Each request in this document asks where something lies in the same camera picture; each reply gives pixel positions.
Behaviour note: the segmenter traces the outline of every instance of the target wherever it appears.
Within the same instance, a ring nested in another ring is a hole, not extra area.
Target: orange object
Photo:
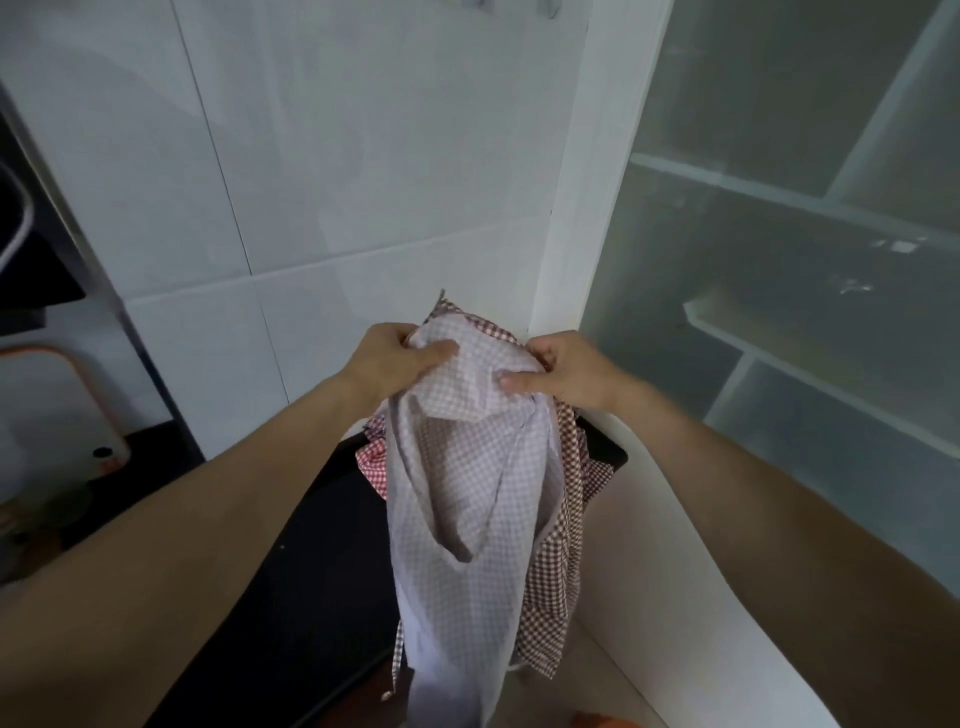
[[[591,713],[578,713],[573,717],[570,728],[640,728],[629,720],[620,720],[615,717],[598,716]]]

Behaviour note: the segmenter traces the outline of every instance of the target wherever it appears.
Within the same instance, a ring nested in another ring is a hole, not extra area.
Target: glass panel
[[[581,329],[960,594],[958,88],[960,0],[675,0]]]

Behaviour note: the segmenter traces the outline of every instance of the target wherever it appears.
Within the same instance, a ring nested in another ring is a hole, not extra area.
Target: right hand
[[[575,407],[613,412],[624,387],[632,381],[577,331],[538,336],[527,342],[527,349],[546,372],[504,375],[500,386],[508,394],[541,392]]]

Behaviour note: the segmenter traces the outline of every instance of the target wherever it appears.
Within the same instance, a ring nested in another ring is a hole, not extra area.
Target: checkered fabric
[[[411,725],[486,725],[514,652],[538,533],[563,500],[554,401],[508,395],[499,377],[542,371],[463,314],[411,334],[460,353],[388,400],[387,520]]]
[[[518,344],[509,331],[464,313],[443,295],[426,322],[446,313],[463,314],[488,336]],[[573,409],[559,400],[555,400],[555,405],[564,469],[563,502],[556,518],[547,523],[549,527],[539,528],[536,555],[526,575],[515,650],[516,658],[548,678],[553,677],[563,657],[567,627],[580,592],[583,511],[613,475],[609,464],[590,459],[587,435],[576,426]],[[387,447],[382,415],[367,422],[365,434],[370,443],[357,451],[357,465],[376,492],[386,498]],[[542,521],[543,513],[540,513],[538,526]],[[402,656],[403,634],[399,628],[394,655],[395,685]]]

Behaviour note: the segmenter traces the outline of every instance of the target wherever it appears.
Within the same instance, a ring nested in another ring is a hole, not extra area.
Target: white shelf
[[[805,384],[951,457],[960,458],[960,424],[936,392],[905,389],[859,371],[811,341],[784,335],[744,313],[721,290],[684,304],[690,324]]]
[[[674,161],[673,159],[653,157],[639,152],[634,152],[630,155],[630,163],[657,172],[665,172],[675,177],[682,177],[685,180],[708,184],[712,187],[719,187],[729,192],[736,192],[737,194],[753,197],[756,200],[763,200],[764,202],[773,203],[774,205],[792,207],[813,215],[826,217],[830,220],[857,225],[861,228],[880,232],[887,237],[901,238],[908,241],[920,240],[944,250],[960,251],[960,235],[954,232],[928,228],[927,226],[911,223],[907,220],[891,217],[890,215],[881,215],[878,212],[870,212],[869,210],[859,207],[845,205],[832,199],[804,195],[802,192],[794,192],[790,189],[774,187],[772,184],[765,184],[763,182],[742,180],[738,177],[731,177],[723,172],[704,169],[681,161]]]

